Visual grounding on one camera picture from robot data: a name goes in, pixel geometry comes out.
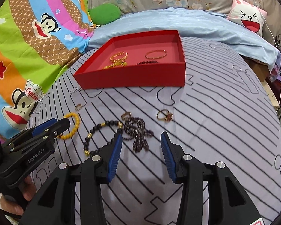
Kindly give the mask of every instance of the red box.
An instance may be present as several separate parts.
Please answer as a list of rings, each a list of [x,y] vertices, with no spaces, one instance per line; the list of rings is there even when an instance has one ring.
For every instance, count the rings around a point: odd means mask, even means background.
[[[137,65],[153,60],[145,57],[152,50],[166,50],[167,56],[156,59],[159,63]],[[112,64],[110,57],[117,52],[128,53],[127,66],[103,69]],[[155,52],[148,56],[162,54]],[[76,71],[74,78],[83,89],[184,86],[185,58],[179,33],[176,30],[148,31],[114,37]]]

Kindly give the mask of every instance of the human hand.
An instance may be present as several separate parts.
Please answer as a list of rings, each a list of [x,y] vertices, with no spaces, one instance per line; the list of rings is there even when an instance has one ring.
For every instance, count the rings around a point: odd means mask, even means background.
[[[37,192],[37,188],[35,187],[34,183],[31,180],[31,177],[28,176],[24,179],[25,187],[22,191],[23,197],[27,201],[31,201],[35,193]],[[6,200],[4,196],[1,196],[0,199],[1,208],[9,213],[16,214],[16,215],[23,215],[24,210],[21,206],[17,203]]]

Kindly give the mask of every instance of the green pillow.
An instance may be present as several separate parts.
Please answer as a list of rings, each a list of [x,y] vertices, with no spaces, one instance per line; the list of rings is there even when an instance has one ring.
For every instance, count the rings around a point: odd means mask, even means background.
[[[106,25],[121,17],[121,10],[114,4],[105,3],[88,10],[93,24]]]

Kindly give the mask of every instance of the red star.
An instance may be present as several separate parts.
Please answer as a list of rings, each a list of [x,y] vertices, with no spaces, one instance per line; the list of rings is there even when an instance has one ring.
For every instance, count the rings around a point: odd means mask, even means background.
[[[6,67],[3,65],[3,62],[0,62],[0,78],[3,79],[4,72],[6,71]]]

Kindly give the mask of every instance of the white cord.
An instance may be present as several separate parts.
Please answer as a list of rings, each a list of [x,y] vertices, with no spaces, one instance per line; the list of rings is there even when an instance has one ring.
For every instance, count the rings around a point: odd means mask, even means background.
[[[276,46],[276,48],[278,49],[278,46],[277,46],[277,44],[276,44],[275,38],[274,38],[274,36],[273,36],[273,33],[272,33],[271,30],[269,29],[269,27],[268,27],[268,25],[267,25],[267,23],[266,23],[265,17],[264,17],[263,14],[261,13],[260,8],[257,7],[257,9],[259,10],[261,16],[263,17],[264,23],[265,23],[267,29],[269,30],[269,32],[271,33],[271,35],[272,35],[272,37],[273,37],[273,40],[274,40],[274,43],[275,43],[275,46]],[[281,89],[280,89],[279,106],[280,106],[280,101],[281,101]]]

